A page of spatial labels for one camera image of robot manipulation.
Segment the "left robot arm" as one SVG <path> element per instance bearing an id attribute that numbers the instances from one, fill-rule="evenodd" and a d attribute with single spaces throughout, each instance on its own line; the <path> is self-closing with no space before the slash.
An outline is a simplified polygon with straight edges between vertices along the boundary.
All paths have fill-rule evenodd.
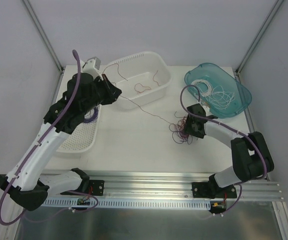
<path id="1" fill-rule="evenodd" d="M 40 175 L 59 146 L 84 122 L 85 115 L 98 105 L 114 103 L 121 93 L 105 74 L 75 74 L 61 99 L 49 108 L 26 156 L 8 174 L 0 174 L 0 189 L 27 211 L 39 208 L 48 196 L 88 193 L 89 176 L 78 168 L 51 177 Z"/>

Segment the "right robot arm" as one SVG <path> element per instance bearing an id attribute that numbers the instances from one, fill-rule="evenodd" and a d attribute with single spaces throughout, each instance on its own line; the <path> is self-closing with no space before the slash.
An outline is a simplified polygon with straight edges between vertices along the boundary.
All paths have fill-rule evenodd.
<path id="1" fill-rule="evenodd" d="M 192 183 L 194 198 L 235 199 L 236 184 L 264 178 L 274 170 L 275 164 L 262 133 L 255 131 L 245 134 L 221 123 L 216 116 L 206 115 L 199 103 L 189 106 L 187 113 L 185 134 L 198 139 L 212 137 L 226 145 L 232 154 L 230 167 L 209 176 L 207 182 Z"/>

